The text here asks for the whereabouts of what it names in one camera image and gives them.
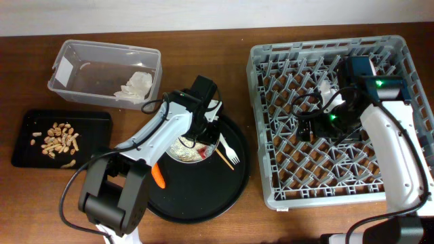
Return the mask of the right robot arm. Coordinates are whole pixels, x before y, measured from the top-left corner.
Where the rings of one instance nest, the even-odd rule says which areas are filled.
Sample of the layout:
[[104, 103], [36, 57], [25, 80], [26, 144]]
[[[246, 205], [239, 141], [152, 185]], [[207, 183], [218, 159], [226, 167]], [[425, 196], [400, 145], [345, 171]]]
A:
[[356, 222], [344, 234], [325, 234], [321, 243], [432, 243], [433, 178], [416, 135], [411, 97], [400, 76], [377, 75], [367, 56], [343, 60], [338, 89], [321, 84], [319, 108], [293, 111], [296, 136], [336, 144], [363, 129], [374, 147], [387, 201], [385, 214]]

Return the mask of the orange carrot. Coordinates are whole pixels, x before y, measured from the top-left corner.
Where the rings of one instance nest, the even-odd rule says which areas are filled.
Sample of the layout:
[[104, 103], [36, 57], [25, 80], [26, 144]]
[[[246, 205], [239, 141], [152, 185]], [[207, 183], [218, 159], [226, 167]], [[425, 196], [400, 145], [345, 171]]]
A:
[[151, 174], [158, 187], [161, 189], [165, 189], [166, 187], [165, 180], [162, 176], [162, 173], [157, 163], [154, 164], [154, 166], [152, 167]]

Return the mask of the peanut shells pile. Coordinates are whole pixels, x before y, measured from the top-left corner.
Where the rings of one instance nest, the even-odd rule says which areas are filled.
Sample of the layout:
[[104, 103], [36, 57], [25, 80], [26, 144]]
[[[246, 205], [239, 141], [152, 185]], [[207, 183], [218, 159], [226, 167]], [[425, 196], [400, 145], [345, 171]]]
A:
[[79, 134], [69, 123], [55, 121], [46, 131], [31, 132], [31, 153], [36, 167], [72, 169], [77, 166], [75, 154], [79, 152]]

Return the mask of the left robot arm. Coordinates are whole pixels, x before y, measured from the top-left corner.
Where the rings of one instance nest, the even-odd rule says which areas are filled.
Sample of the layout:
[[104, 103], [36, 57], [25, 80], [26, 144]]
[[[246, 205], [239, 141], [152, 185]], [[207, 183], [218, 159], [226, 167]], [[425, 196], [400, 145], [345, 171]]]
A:
[[139, 243], [134, 231], [148, 204], [151, 170], [175, 141], [217, 143], [222, 101], [213, 97], [219, 93], [211, 79], [198, 76], [190, 88], [165, 95], [159, 111], [130, 139], [90, 159], [78, 208], [107, 243]]

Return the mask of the red foil snack wrapper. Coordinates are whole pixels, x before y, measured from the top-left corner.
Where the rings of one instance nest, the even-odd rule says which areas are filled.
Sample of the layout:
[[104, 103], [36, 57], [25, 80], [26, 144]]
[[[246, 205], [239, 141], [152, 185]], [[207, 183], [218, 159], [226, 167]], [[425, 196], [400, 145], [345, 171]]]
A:
[[207, 159], [211, 154], [212, 154], [213, 150], [211, 146], [204, 146], [200, 149], [197, 149], [197, 153], [199, 154], [199, 156], [204, 160]]

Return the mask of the white paper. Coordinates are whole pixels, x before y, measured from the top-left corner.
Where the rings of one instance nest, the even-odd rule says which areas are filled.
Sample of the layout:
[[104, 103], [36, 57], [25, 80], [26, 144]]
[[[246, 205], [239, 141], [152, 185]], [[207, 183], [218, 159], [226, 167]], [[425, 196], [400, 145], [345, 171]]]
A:
[[128, 82], [121, 86], [121, 90], [114, 93], [114, 96], [133, 104], [139, 104], [147, 98], [152, 84], [153, 78], [150, 73], [135, 72]]

